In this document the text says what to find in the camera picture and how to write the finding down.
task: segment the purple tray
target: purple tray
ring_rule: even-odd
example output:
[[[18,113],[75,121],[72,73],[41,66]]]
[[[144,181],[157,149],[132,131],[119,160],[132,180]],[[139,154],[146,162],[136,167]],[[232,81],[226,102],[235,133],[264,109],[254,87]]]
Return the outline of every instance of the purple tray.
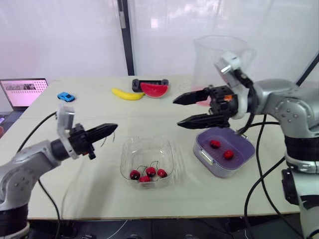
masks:
[[[218,140],[221,146],[214,149],[210,146],[212,140]],[[232,150],[234,157],[226,160],[223,153]],[[200,152],[208,155],[212,163],[208,163]],[[231,171],[239,169],[255,153],[253,144],[242,136],[239,136],[230,128],[210,128],[196,137],[194,154],[215,175],[227,177]]]

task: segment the laptop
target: laptop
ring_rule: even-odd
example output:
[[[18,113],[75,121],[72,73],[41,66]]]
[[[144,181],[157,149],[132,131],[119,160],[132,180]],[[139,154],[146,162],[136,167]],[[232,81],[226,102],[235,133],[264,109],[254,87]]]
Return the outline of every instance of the laptop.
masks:
[[[0,80],[0,85],[8,99],[13,112],[4,118],[0,124],[7,131],[23,112],[48,87],[45,78],[39,79],[6,79]]]

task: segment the laptop screen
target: laptop screen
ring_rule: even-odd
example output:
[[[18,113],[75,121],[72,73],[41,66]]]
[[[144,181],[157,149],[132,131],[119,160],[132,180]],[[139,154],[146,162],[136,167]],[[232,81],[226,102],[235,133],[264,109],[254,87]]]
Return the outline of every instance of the laptop screen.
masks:
[[[0,80],[0,84],[14,110],[29,107],[48,86],[45,79]]]

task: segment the cherry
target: cherry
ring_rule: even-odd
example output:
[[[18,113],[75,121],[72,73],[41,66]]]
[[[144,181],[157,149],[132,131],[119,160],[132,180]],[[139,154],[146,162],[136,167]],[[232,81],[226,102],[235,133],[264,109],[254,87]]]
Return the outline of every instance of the cherry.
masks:
[[[227,160],[232,159],[232,157],[234,157],[234,152],[232,150],[226,150],[224,152],[224,158]]]
[[[132,180],[138,180],[140,178],[140,172],[137,170],[132,170],[130,173],[130,178]]]
[[[220,147],[220,142],[217,141],[217,140],[212,140],[212,141],[210,142],[210,146],[211,146],[212,148],[219,148],[219,147]]]
[[[146,169],[146,174],[147,174],[149,177],[153,177],[153,176],[156,174],[155,168],[153,168],[153,167],[148,167],[148,168]]]
[[[158,170],[158,176],[161,177],[161,178],[164,178],[164,177],[167,176],[167,173],[165,172],[164,169],[161,169],[161,168],[160,168],[160,169]]]
[[[151,179],[149,176],[143,176],[140,178],[140,183],[146,183],[146,182],[150,182]]]

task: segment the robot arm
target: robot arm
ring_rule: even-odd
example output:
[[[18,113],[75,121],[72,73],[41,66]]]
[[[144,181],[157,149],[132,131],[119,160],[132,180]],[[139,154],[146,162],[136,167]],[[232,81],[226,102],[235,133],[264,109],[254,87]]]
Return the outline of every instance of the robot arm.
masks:
[[[299,88],[287,80],[264,80],[247,89],[249,78],[240,70],[240,60],[225,53],[215,67],[227,83],[185,93],[175,104],[189,105],[211,97],[209,114],[191,116],[177,123],[185,128],[229,127],[229,118],[245,113],[269,114],[285,135],[288,169],[283,170],[286,199],[299,205],[305,237],[319,233],[319,89]]]
[[[0,239],[19,239],[28,232],[27,205],[37,180],[61,165],[64,159],[89,154],[92,143],[109,136],[117,124],[105,123],[85,131],[81,124],[72,128],[74,112],[62,107],[58,112],[59,139],[46,140],[18,152],[0,167]]]

